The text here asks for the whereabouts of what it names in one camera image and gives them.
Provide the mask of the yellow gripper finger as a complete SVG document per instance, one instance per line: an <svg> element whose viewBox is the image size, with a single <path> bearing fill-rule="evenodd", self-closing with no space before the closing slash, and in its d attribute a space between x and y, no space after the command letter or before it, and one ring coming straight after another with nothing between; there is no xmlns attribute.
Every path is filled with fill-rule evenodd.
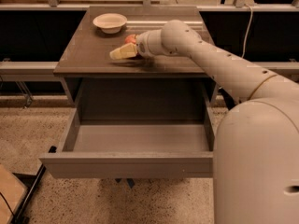
<svg viewBox="0 0 299 224"><path fill-rule="evenodd" d="M133 43L127 43L123 46L112 50L109 56L112 60L122 60L127 58L133 58L137 55L136 45Z"/></svg>

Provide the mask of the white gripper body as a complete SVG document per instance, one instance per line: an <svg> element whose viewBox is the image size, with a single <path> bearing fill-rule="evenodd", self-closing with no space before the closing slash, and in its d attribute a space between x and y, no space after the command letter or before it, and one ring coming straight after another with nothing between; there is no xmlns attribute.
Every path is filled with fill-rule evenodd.
<svg viewBox="0 0 299 224"><path fill-rule="evenodd" d="M152 30L142 33L136 37L138 53L144 58L164 55L161 30Z"/></svg>

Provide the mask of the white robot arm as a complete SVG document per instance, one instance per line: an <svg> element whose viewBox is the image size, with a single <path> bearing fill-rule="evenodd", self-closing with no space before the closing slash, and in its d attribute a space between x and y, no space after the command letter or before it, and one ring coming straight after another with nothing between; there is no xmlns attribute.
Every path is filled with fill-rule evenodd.
<svg viewBox="0 0 299 224"><path fill-rule="evenodd" d="M214 141L215 224L299 224L299 86L205 42L182 21L138 35L112 59L179 55L238 102Z"/></svg>

